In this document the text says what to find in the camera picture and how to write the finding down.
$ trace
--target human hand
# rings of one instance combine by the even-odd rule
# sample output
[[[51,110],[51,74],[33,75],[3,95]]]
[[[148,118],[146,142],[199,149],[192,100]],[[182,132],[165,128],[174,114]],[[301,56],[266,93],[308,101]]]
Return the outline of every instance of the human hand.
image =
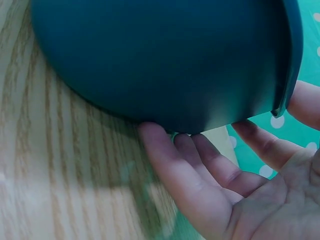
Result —
[[[320,130],[320,87],[298,81],[288,112]],[[177,207],[208,240],[320,238],[320,150],[278,139],[246,120],[239,136],[278,174],[241,171],[202,134],[179,134],[143,123],[150,162]]]

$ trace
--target green polka dot cloth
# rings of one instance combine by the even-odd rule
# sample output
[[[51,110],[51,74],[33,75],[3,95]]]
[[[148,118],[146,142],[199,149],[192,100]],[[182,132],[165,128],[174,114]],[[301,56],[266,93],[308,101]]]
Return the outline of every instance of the green polka dot cloth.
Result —
[[[320,86],[320,0],[299,0],[299,5],[304,33],[304,49],[298,79]],[[271,113],[265,113],[252,117],[250,120],[278,138],[306,148],[319,148],[320,132],[298,122],[287,112],[279,118],[274,118]],[[239,167],[243,171],[260,174],[269,179],[277,174],[259,159],[230,125],[227,126],[227,129]]]

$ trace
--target table surface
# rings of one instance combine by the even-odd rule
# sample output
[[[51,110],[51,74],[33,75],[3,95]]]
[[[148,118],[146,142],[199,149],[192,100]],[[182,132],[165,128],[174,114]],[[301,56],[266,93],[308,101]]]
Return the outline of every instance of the table surface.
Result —
[[[0,0],[0,239],[196,240],[135,126],[71,92],[46,63],[28,0]],[[205,133],[236,161],[224,127]]]

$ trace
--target finger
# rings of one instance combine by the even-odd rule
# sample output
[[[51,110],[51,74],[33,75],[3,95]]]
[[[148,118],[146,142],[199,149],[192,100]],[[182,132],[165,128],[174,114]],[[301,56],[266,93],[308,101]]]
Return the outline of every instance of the finger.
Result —
[[[221,187],[249,196],[268,180],[257,174],[243,172],[221,155],[218,149],[202,134],[192,136],[203,164]]]
[[[139,134],[154,170],[181,212],[204,237],[212,239],[211,233],[221,237],[232,213],[228,198],[182,159],[162,127],[143,123]]]
[[[208,169],[202,163],[197,148],[191,137],[187,134],[178,134],[174,138],[174,145],[181,156],[197,171],[197,173],[209,184],[220,187],[220,185],[211,176]]]
[[[297,81],[287,110],[298,121],[320,130],[320,87]]]
[[[277,172],[295,153],[303,149],[290,141],[277,138],[249,120],[234,123],[232,126],[262,161]]]
[[[312,184],[320,185],[320,149],[318,149],[311,162],[310,181]]]

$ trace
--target bowl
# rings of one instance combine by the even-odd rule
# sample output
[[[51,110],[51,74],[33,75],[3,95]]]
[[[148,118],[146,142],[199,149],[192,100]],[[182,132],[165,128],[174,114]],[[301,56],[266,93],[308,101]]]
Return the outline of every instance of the bowl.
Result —
[[[31,20],[80,96],[178,133],[281,116],[303,53],[296,0],[32,0]]]

